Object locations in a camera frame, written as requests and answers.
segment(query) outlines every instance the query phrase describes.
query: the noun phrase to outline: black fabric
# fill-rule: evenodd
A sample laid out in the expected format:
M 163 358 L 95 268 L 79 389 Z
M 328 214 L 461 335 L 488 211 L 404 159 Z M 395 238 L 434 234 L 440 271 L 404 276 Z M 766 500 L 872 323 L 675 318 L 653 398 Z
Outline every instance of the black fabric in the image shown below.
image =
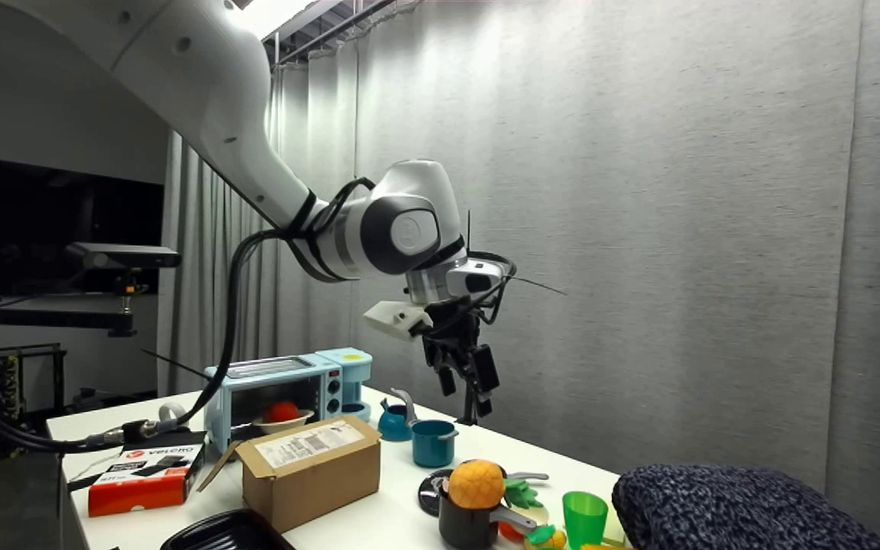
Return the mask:
M 880 550 L 818 491 L 765 469 L 640 469 L 612 503 L 640 550 Z

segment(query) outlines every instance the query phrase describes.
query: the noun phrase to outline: desk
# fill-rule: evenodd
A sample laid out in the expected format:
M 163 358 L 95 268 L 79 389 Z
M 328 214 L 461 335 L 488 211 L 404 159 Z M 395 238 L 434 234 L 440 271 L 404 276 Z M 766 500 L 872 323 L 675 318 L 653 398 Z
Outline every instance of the desk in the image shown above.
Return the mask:
M 365 405 L 371 407 L 371 418 L 379 418 L 379 401 L 385 395 L 365 389 Z M 133 418 L 159 418 L 163 405 L 189 407 L 195 395 L 173 395 L 159 401 L 144 401 L 131 407 L 111 407 L 79 416 L 49 418 L 49 433 L 54 441 L 77 441 L 84 433 L 97 433 L 113 424 L 126 424 Z M 414 407 L 418 418 L 448 418 L 437 409 Z M 84 453 L 60 457 L 64 482 L 77 477 L 97 473 L 115 453 Z M 507 471 L 543 471 L 549 482 L 534 487 L 537 499 L 549 510 L 549 522 L 561 526 L 561 491 L 589 490 L 603 499 L 612 494 L 618 473 L 537 449 L 531 444 L 496 433 L 488 428 L 457 424 L 455 462 L 465 457 L 491 457 Z M 414 503 L 414 490 L 430 471 L 411 464 L 411 444 L 388 444 L 383 441 L 383 482 L 379 491 L 355 500 L 335 513 L 328 513 L 316 522 L 285 533 L 285 539 L 299 550 L 345 550 L 345 547 L 404 547 L 404 550 L 442 550 L 437 520 L 421 513 Z M 242 464 L 228 464 L 204 491 L 189 491 L 189 500 L 180 506 L 159 510 L 133 510 L 119 516 L 88 516 L 84 513 L 84 490 L 60 491 L 60 542 L 64 547 L 91 547 L 91 550 L 159 550 L 165 539 L 173 533 L 218 516 L 222 510 L 242 506 Z M 618 526 L 618 513 L 612 510 L 609 539 L 622 539 Z

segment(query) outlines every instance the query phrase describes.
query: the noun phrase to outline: white table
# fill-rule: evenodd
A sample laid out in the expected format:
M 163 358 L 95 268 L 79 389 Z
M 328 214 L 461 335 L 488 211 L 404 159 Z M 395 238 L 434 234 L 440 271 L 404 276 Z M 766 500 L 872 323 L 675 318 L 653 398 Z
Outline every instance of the white table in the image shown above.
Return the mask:
M 371 422 L 379 418 L 379 401 L 385 395 L 365 389 L 365 405 L 371 407 Z M 77 441 L 97 433 L 131 418 L 156 418 L 163 405 L 189 407 L 195 395 L 159 398 L 128 407 L 111 407 L 95 413 L 77 413 L 49 418 L 49 433 L 54 441 Z M 448 418 L 442 413 L 414 407 L 418 418 Z M 84 453 L 66 455 L 60 462 L 64 482 L 77 477 L 97 473 L 115 453 Z M 491 457 L 503 471 L 543 471 L 549 482 L 537 482 L 537 499 L 549 510 L 549 522 L 561 526 L 561 491 L 587 490 L 603 499 L 612 494 L 618 473 L 566 457 L 560 453 L 537 449 L 531 444 L 496 433 L 488 428 L 457 428 L 455 462 L 465 457 Z M 421 513 L 414 503 L 414 490 L 430 471 L 411 464 L 411 444 L 383 441 L 383 482 L 379 491 L 355 500 L 335 513 L 328 513 L 316 522 L 285 533 L 285 539 L 299 550 L 335 550 L 335 547 L 404 547 L 404 550 L 442 550 L 437 520 Z M 119 516 L 88 516 L 84 490 L 60 491 L 60 542 L 64 547 L 91 547 L 91 550 L 159 550 L 173 533 L 226 510 L 242 506 L 242 464 L 228 464 L 204 491 L 189 491 L 189 500 L 180 506 L 133 510 Z M 609 539 L 622 539 L 618 513 L 609 513 Z

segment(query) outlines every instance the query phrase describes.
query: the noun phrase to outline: green cup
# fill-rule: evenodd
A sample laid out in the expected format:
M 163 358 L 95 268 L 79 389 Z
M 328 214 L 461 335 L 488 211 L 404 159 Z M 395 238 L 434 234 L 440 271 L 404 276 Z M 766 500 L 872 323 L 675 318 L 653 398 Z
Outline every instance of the green cup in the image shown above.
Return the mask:
M 583 545 L 599 545 L 604 529 L 609 503 L 592 491 L 566 491 L 561 520 L 568 547 L 582 550 Z

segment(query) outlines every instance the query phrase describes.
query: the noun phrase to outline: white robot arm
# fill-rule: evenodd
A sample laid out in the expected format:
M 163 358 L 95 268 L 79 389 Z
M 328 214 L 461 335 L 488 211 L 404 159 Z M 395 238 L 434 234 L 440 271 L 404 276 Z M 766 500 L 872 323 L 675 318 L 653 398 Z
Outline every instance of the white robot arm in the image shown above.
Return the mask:
M 379 185 L 317 199 L 268 148 L 273 71 L 231 0 L 0 0 L 101 63 L 199 150 L 321 282 L 407 276 L 408 303 L 366 312 L 390 332 L 421 335 L 452 395 L 467 382 L 467 422 L 497 385 L 479 322 L 491 322 L 512 265 L 467 254 L 457 206 L 437 161 L 397 161 Z

